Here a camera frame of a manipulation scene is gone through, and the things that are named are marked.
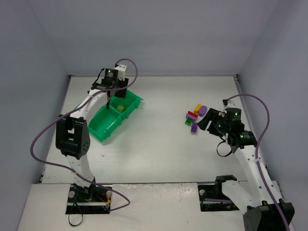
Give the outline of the purple rectangular lego brick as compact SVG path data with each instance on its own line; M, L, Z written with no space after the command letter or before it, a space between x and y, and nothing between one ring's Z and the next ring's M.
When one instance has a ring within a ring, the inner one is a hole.
M193 122L191 125L191 134L196 134L198 131L198 124Z

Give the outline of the purple oval lego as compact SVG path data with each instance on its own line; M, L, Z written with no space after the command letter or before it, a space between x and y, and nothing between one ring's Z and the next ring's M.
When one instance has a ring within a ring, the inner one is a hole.
M207 113L207 106L202 105L198 111L198 115L203 117Z

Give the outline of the yellow curved lego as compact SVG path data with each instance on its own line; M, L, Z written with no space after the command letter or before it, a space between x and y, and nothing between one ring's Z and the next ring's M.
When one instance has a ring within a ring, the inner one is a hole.
M200 103L197 104L197 106L196 106L195 109L194 109L194 113L195 113L195 114L198 114L201 107L202 107L202 105L201 105Z

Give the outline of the red long lego brick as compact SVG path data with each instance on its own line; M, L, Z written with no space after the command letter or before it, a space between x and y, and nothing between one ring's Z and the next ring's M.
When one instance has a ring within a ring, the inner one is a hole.
M198 117L197 114L195 114L195 113L193 113L193 112L191 112L191 111L188 111L188 114L191 115L191 116L193 116L193 117L196 117L196 118Z

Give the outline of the purple curved lego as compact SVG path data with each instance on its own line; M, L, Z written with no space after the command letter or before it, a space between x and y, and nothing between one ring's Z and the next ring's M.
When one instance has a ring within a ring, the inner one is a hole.
M192 116L191 114L189 114L189 113L187 113L186 114L186 119L191 119L191 120L193 120L193 121L195 121L197 118L196 117L194 117L194 116Z

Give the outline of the green compartment tray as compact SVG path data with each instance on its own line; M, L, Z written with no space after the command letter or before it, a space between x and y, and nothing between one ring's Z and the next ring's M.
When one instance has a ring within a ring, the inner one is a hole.
M133 103L128 106L123 106L123 101L133 100ZM102 106L89 124L89 133L100 142L103 142L121 123L129 117L129 115L139 107L142 98L127 90L125 98L112 97L110 107ZM117 110L118 106L123 106L123 112Z

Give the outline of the lime half round lego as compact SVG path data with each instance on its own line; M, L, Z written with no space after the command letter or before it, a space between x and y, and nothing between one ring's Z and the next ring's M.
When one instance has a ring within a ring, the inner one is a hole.
M124 107L123 107L123 106L118 106L118 107L117 107L117 110L118 110L119 112L123 112Z

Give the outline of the green lego brick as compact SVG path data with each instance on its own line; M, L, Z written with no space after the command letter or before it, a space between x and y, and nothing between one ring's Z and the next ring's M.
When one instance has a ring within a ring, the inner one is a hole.
M133 103L133 100L127 100L127 101L123 101L123 106L124 107L128 107Z

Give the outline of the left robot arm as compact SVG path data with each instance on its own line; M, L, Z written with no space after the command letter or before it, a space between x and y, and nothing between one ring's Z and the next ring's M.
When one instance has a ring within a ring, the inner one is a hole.
M92 84L86 98L80 105L85 105L66 118L56 123L55 146L64 155L70 167L86 180L74 176L71 188L73 199L78 202L89 202L95 195L95 177L92 174L87 158L90 148L90 133L88 123L94 118L98 110L107 105L113 96L124 98L126 90L98 93L104 89L118 89L128 85L126 78L127 66L120 64L113 69L105 69L101 82Z

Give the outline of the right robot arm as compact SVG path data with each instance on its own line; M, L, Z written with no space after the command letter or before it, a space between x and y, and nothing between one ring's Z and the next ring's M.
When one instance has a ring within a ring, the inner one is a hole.
M283 200L258 155L253 132L245 130L241 109L226 108L222 112L209 109L198 123L201 130L223 139L238 159L250 186L247 192L233 175L218 176L218 195L228 197L242 212L247 231L288 231L295 214L291 203Z

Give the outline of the green square lego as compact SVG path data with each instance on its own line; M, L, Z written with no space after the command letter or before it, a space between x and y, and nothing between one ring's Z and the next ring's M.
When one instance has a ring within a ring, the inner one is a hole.
M186 121L185 121L185 124L188 125L188 126L191 126L193 123L193 120L191 118L187 118Z

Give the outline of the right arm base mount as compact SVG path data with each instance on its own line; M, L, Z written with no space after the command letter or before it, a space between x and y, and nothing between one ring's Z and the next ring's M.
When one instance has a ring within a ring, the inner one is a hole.
M219 194L214 183L198 184L198 196L201 212L229 212L239 208L230 198Z

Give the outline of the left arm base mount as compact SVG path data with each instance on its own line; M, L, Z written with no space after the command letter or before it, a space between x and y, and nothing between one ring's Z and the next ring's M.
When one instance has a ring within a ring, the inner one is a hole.
M83 189L75 184L70 185L65 213L67 215L109 214L111 205L111 187L90 186Z

